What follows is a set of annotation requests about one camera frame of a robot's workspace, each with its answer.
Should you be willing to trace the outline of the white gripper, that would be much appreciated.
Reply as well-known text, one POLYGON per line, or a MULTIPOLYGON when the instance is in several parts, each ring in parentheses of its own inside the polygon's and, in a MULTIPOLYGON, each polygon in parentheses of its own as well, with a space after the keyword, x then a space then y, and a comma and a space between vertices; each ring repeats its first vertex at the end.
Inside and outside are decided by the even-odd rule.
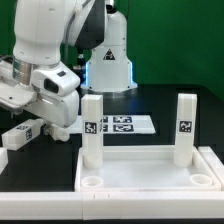
MULTIPOLYGON (((53 68, 41 66, 36 69, 53 68)), ((66 96, 40 91, 32 85, 31 77, 30 83, 24 85, 13 78, 12 71, 13 66, 10 63, 0 62, 0 106, 2 108, 15 113, 26 110, 62 128, 69 127, 76 121, 79 108, 77 90, 66 96)))

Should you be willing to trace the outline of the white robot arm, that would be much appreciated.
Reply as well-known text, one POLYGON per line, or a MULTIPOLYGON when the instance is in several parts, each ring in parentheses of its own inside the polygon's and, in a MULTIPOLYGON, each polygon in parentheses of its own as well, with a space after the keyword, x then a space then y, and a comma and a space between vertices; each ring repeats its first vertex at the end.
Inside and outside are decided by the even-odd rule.
POLYGON ((77 90, 137 87, 126 53, 127 20, 114 0, 17 0, 11 62, 0 57, 0 107, 62 128, 77 119, 77 90))

